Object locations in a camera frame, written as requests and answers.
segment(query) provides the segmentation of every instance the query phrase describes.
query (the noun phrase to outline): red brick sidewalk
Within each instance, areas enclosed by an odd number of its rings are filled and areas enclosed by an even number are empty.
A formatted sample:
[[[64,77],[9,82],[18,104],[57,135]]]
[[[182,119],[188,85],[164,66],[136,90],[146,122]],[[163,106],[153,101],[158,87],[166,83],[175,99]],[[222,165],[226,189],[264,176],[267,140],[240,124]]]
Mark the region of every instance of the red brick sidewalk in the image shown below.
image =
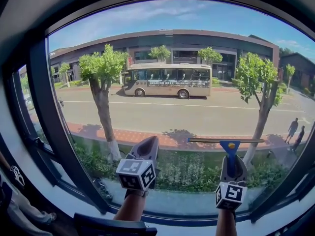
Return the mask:
[[[100,125],[81,125],[71,122],[67,122],[70,132],[73,135],[80,137],[106,141],[105,134]],[[195,136],[187,131],[175,130],[171,132],[164,133],[147,133],[147,132],[137,132],[137,131],[126,131],[114,129],[114,134],[119,144],[134,145],[141,140],[156,135],[159,138],[159,145],[162,149],[169,150],[191,150],[191,151],[215,151],[222,150],[219,144],[203,144],[203,143],[188,143],[187,138],[198,137],[198,138],[227,138],[227,139],[251,139],[251,136]],[[297,135],[292,138],[292,143],[297,138]],[[260,149],[270,149],[286,147],[284,142],[286,135],[263,135],[262,139],[265,140],[264,143],[258,144]],[[249,144],[241,144],[240,149],[246,150]]]

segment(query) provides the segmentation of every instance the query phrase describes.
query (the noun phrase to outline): bus wheel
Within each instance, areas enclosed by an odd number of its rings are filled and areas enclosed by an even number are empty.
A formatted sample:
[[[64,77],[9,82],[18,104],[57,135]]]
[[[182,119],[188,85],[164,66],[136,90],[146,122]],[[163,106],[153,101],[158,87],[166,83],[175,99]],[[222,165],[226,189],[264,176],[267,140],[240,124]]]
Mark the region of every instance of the bus wheel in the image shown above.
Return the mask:
[[[177,95],[180,99],[187,99],[189,97],[189,93],[185,89],[179,90]]]
[[[137,89],[134,94],[135,94],[135,96],[137,96],[137,97],[144,97],[144,96],[145,96],[144,90],[142,90],[142,89],[140,89],[140,88]]]

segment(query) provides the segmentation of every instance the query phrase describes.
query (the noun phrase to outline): tree trunk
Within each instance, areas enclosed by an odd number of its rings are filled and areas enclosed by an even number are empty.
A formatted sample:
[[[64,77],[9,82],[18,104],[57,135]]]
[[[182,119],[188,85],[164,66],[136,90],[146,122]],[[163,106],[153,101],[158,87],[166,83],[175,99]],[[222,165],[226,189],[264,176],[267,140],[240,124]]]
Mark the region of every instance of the tree trunk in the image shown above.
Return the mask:
[[[265,113],[266,111],[261,111],[261,113],[259,113],[258,115],[258,122],[257,122],[257,126],[254,132],[254,135],[252,136],[253,139],[260,139],[262,132],[264,131],[265,128],[265,124],[267,122],[267,118],[268,118],[268,114]],[[244,158],[243,158],[243,162],[246,165],[246,167],[248,167],[252,161],[252,158],[254,157],[255,151],[256,151],[256,147],[257,147],[258,143],[254,143],[254,144],[250,144]]]
[[[289,76],[289,80],[288,80],[288,82],[287,82],[287,88],[286,88],[286,92],[285,92],[286,94],[289,93],[290,82],[291,82],[291,76]]]
[[[110,152],[109,159],[111,161],[117,161],[121,159],[118,144],[112,128],[112,120],[109,113],[109,99],[108,91],[106,89],[100,89],[98,86],[98,80],[90,80],[90,87],[93,95],[94,102],[97,106],[98,116],[100,123],[103,126],[105,138],[108,143]]]
[[[70,83],[69,83],[69,80],[68,80],[68,73],[65,72],[65,81],[67,82],[67,87],[69,88],[70,87]]]

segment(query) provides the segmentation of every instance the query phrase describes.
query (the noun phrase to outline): bus window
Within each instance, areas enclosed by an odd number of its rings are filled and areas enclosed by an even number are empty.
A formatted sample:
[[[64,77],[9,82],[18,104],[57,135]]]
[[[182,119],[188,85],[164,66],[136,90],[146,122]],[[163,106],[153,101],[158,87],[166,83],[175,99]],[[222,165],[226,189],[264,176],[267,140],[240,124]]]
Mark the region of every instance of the bus window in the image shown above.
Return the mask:
[[[148,69],[147,70],[147,80],[160,80],[161,70],[160,69]]]
[[[178,69],[178,80],[192,80],[192,69]]]
[[[177,80],[177,69],[163,69],[162,79],[163,80]]]
[[[138,81],[138,80],[146,80],[146,70],[133,70],[132,71],[132,80]]]
[[[194,81],[208,81],[210,80],[210,70],[207,69],[195,69],[193,71]]]

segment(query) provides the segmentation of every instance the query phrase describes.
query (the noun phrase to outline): roof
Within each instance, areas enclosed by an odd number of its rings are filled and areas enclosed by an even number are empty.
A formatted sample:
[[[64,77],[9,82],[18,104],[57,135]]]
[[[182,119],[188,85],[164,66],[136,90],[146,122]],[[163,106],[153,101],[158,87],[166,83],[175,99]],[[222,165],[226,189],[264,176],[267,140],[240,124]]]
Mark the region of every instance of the roof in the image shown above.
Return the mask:
[[[132,64],[128,70],[135,70],[135,69],[152,69],[152,68],[162,68],[162,69],[168,69],[168,68],[198,68],[198,69],[211,69],[211,66],[209,65],[203,65],[203,64],[188,64],[188,63],[180,63],[180,64],[166,64],[166,63],[158,63],[158,62],[152,62],[152,63],[139,63],[139,64]]]
[[[257,38],[252,38],[252,37],[246,37],[246,36],[241,36],[241,35],[236,35],[236,34],[231,34],[231,33],[226,33],[226,32],[219,32],[219,31],[210,31],[210,30],[195,30],[195,29],[170,29],[170,30],[148,30],[148,31],[140,31],[140,32],[133,32],[133,33],[125,33],[121,35],[116,35],[116,36],[111,36],[111,37],[106,37],[106,38],[101,38],[97,39],[94,41],[90,41],[81,45],[73,46],[73,47],[68,47],[68,48],[63,48],[63,49],[58,49],[60,50],[59,52],[55,52],[54,54],[50,53],[50,58],[53,59],[55,57],[61,56],[63,54],[81,49],[81,48],[86,48],[92,45],[96,44],[101,44],[101,43],[106,43],[110,41],[115,41],[115,40],[120,40],[120,39],[126,39],[126,38],[132,38],[132,37],[141,37],[141,36],[153,36],[153,35],[203,35],[203,36],[214,36],[214,37],[225,37],[225,38],[232,38],[232,39],[237,39],[241,41],[246,41],[246,42],[251,42],[263,46],[270,47],[272,49],[278,47],[270,42],[267,42],[265,40],[260,40]]]
[[[311,61],[309,58],[303,56],[303,55],[300,54],[300,53],[290,53],[290,54],[287,54],[287,55],[283,55],[283,56],[280,57],[280,60],[281,60],[282,58],[289,57],[289,56],[294,56],[294,55],[299,55],[299,56],[301,56],[302,58],[306,59],[308,62],[310,62],[310,63],[312,63],[313,65],[315,65],[315,63],[314,63],[313,61]]]

